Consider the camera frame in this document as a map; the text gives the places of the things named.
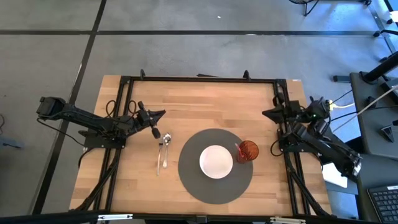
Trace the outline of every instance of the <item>white plate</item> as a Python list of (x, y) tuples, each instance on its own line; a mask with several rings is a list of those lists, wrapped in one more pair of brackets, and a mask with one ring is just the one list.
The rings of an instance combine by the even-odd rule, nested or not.
[(226, 177), (231, 172), (231, 153), (223, 146), (209, 146), (200, 154), (199, 165), (203, 173), (213, 179)]

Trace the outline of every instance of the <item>fork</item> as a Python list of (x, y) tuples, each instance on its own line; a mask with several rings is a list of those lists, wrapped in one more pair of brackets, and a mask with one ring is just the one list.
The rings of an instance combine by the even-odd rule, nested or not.
[(160, 170), (160, 153), (162, 152), (163, 148), (163, 138), (160, 136), (159, 138), (159, 155), (157, 156), (157, 170), (156, 170), (156, 175), (159, 175), (159, 170)]

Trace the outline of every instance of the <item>desk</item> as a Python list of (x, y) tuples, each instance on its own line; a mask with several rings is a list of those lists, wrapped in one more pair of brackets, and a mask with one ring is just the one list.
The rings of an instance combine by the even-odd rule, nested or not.
[[(120, 78), (110, 75), (103, 78), (95, 114), (106, 115), (105, 104), (116, 98)], [(288, 91), (291, 100), (300, 100), (306, 105), (300, 81), (289, 80)], [(159, 148), (150, 129), (131, 136), (122, 150), (111, 211), (291, 216), (284, 158), (273, 157), (269, 152), (277, 139), (277, 125), (261, 114), (274, 107), (273, 97), (272, 85), (260, 83), (134, 82), (132, 100), (143, 101), (147, 110), (166, 110), (158, 129), (173, 136), (169, 146), (169, 168), (161, 169), (160, 176), (156, 176)], [(208, 128), (231, 131), (242, 140), (254, 141), (260, 149), (259, 157), (253, 161), (253, 177), (248, 189), (240, 198), (222, 205), (193, 198), (178, 176), (178, 158), (183, 145), (192, 135)], [(95, 149), (83, 158), (70, 208), (79, 206), (96, 185), (103, 155), (104, 149)], [(317, 202), (331, 212), (318, 159), (311, 154), (301, 155), (308, 189)], [(107, 193), (107, 188), (104, 189), (101, 208)], [(296, 196), (302, 212), (298, 189)]]
[[(382, 78), (379, 78), (378, 84), (375, 85), (364, 82), (358, 73), (351, 73), (350, 79), (357, 111), (366, 106), (364, 103), (368, 96), (377, 98), (384, 93), (380, 87), (384, 82)], [(377, 102), (377, 107), (392, 105), (395, 103), (389, 96), (385, 96)], [(358, 116), (363, 146), (367, 154), (398, 159), (397, 143), (387, 141), (379, 132), (381, 128), (391, 125), (397, 119), (397, 108), (365, 111)], [(398, 139), (397, 134), (397, 132), (393, 132), (395, 139)]]

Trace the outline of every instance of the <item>spoon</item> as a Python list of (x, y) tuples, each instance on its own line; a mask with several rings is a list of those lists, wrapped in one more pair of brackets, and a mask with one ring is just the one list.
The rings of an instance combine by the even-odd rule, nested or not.
[(163, 137), (163, 142), (166, 143), (166, 153), (165, 153), (165, 157), (164, 157), (164, 161), (163, 161), (163, 168), (166, 169), (167, 168), (167, 153), (169, 151), (169, 144), (170, 141), (172, 141), (172, 135), (170, 133), (166, 133)]

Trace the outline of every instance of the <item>keyboard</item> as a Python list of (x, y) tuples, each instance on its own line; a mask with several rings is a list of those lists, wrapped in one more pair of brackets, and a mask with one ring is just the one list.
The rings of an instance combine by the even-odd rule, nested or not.
[(374, 209), (382, 223), (398, 223), (398, 185), (368, 189)]

